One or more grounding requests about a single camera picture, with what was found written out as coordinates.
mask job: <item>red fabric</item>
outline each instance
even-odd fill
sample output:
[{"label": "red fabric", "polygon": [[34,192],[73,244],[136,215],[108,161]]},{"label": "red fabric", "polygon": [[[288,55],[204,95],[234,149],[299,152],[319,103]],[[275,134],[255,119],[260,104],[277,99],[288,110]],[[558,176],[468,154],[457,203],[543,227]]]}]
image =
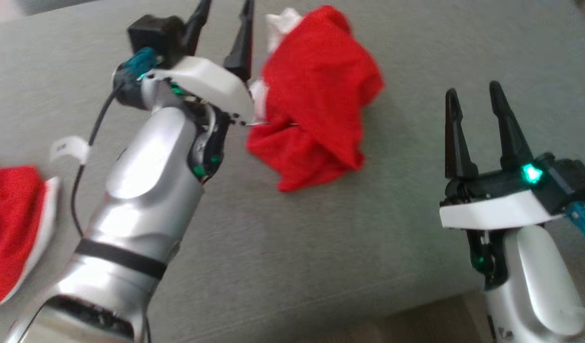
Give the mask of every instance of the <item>red fabric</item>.
[{"label": "red fabric", "polygon": [[332,6],[309,13],[284,37],[262,76],[269,124],[251,130],[247,148],[281,174],[280,191],[331,182],[362,167],[360,110],[384,84],[342,13]]},{"label": "red fabric", "polygon": [[32,251],[46,187],[33,167],[0,169],[0,302]]}]

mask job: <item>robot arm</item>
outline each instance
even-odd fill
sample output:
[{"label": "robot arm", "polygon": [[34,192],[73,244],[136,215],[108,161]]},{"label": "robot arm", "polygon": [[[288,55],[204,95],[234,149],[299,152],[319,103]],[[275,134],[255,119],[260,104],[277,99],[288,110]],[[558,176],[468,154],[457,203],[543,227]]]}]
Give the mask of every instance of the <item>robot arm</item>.
[{"label": "robot arm", "polygon": [[117,100],[151,117],[115,163],[103,202],[66,269],[11,327],[7,343],[142,343],[146,311],[179,250],[230,124],[250,122],[253,0],[225,68],[195,52],[210,1],[185,25],[145,16],[134,57],[113,75]]},{"label": "robot arm", "polygon": [[544,223],[585,203],[585,165],[532,156],[500,84],[489,85],[502,144],[501,170],[479,174],[462,132],[453,89],[446,96],[445,228],[465,230],[471,264],[485,276],[485,298],[498,343],[585,343],[585,311]]}]

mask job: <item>blue connector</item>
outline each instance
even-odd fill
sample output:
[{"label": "blue connector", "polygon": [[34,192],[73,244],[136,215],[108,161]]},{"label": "blue connector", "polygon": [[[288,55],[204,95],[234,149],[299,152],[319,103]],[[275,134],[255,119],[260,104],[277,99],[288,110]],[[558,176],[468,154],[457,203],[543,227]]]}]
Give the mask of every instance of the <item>blue connector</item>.
[{"label": "blue connector", "polygon": [[585,203],[573,202],[566,210],[565,214],[572,224],[580,229],[585,235]]},{"label": "blue connector", "polygon": [[126,63],[123,63],[123,67],[137,79],[149,70],[157,67],[158,64],[157,52],[151,48],[142,48],[131,59],[127,60]]}]

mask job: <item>gray table surface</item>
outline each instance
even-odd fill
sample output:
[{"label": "gray table surface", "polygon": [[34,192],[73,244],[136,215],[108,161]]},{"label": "gray table surface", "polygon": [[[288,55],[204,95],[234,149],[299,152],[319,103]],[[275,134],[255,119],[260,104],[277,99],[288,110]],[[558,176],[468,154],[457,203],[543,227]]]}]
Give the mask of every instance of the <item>gray table surface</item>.
[{"label": "gray table surface", "polygon": [[[145,13],[186,17],[196,1],[104,0],[0,24],[0,165],[36,163],[63,178],[58,228],[20,292],[0,307],[0,341],[75,248],[68,198],[77,164],[47,160],[60,137],[87,137],[112,70],[130,56],[125,28]],[[264,15],[322,1],[258,0]],[[500,80],[535,154],[585,161],[585,23],[568,0],[333,0],[382,68],[387,87],[363,115],[366,167],[329,185],[279,193],[279,176],[230,130],[227,158],[149,308],[155,342],[290,342],[462,293],[480,284],[466,237],[443,230],[444,95],[456,87],[471,155],[499,167],[488,82]],[[241,2],[214,0],[199,56],[222,61]],[[119,152],[147,113],[115,105],[79,192],[86,223]],[[549,226],[566,256],[585,252]]]}]

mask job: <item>white tag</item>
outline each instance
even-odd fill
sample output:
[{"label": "white tag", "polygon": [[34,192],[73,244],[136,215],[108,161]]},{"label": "white tag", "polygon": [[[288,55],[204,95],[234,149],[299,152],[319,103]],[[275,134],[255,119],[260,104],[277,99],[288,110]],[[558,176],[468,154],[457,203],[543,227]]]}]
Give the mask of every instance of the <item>white tag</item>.
[{"label": "white tag", "polygon": [[252,123],[263,124],[265,123],[265,101],[267,100],[269,87],[260,79],[255,81],[249,89],[255,103],[255,117],[252,119]]},{"label": "white tag", "polygon": [[89,144],[79,136],[70,136],[59,139],[51,144],[49,159],[51,162],[60,156],[72,156],[85,165],[90,155]]}]

